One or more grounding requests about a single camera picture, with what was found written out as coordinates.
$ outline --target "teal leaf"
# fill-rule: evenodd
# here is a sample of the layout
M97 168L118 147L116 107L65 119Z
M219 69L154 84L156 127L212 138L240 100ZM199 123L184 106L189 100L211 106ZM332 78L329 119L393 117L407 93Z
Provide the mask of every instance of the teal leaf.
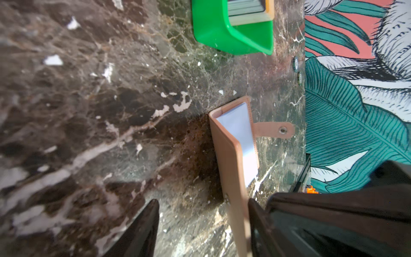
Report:
M408 130L392 113L363 104L349 81L316 58L306 61L307 153L312 166L330 166L367 151L351 169L322 186L327 192L362 188L385 160L411 164Z
M315 54L305 51L305 57L306 58L315 57Z
M323 26L318 26L308 20L305 20L305 33L318 39L345 46L356 53L360 53L357 46L348 36L338 31L331 30Z
M346 29L352 32L354 35L358 36L362 41L366 42L369 46L371 42L368 35L353 21L350 19L332 11L326 11L324 13L316 15L320 20L327 22L333 26Z
M305 47L313 51L316 51L317 53L322 54L324 56L334 55L334 53L330 49L328 49L326 46L324 46L317 40L314 40L309 37L305 37Z
M370 17L383 18L386 8L367 2L344 0L333 8L339 12L348 14L362 14Z
M408 129L408 141L409 141L409 144L411 144L411 123L407 122L405 123L405 125L407 126L407 129Z
M311 168L323 169L323 170L326 170L326 171L328 171L328 172L338 174L338 172L336 172L336 171L334 171L334 170L332 170L332 169L330 169L330 168L328 168L328 167L326 167L326 166L316 166L316 167L311 166Z

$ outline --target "leather strap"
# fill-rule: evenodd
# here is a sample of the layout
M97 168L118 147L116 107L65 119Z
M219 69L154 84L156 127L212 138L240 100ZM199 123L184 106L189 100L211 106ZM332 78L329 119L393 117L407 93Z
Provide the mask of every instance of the leather strap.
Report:
M291 138L296 129L290 122L257 122L253 125L254 137Z

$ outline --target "metal snap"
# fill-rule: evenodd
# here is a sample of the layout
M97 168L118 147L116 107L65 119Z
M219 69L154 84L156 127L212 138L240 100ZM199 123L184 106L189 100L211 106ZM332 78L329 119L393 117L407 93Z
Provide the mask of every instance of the metal snap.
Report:
M286 127L280 127L280 129L278 130L280 132L280 134L287 134L287 128Z
M293 70L294 72L298 71L298 57L297 56L294 57L294 60L293 60Z
M297 82L299 85L302 85L302 74L301 72L297 73Z

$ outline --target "black object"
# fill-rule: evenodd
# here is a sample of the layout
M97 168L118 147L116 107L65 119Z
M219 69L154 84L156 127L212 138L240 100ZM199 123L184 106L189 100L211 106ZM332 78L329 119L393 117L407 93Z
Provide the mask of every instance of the black object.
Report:
M305 154L305 164L302 168L300 175L294 185L290 188L290 193L302 192L302 189L305 188L305 183L308 179L308 174L311 172L311 155L309 153Z
M157 238L159 203L151 200L103 257L152 257Z
M250 199L253 256L411 256L407 169L385 162L359 191L277 193L265 211Z

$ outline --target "orange object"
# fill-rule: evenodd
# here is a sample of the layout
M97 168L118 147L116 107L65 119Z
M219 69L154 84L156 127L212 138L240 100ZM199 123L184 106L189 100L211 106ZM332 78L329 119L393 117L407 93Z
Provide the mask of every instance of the orange object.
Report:
M318 194L317 191L315 191L315 188L312 187L312 185L307 188L307 194Z

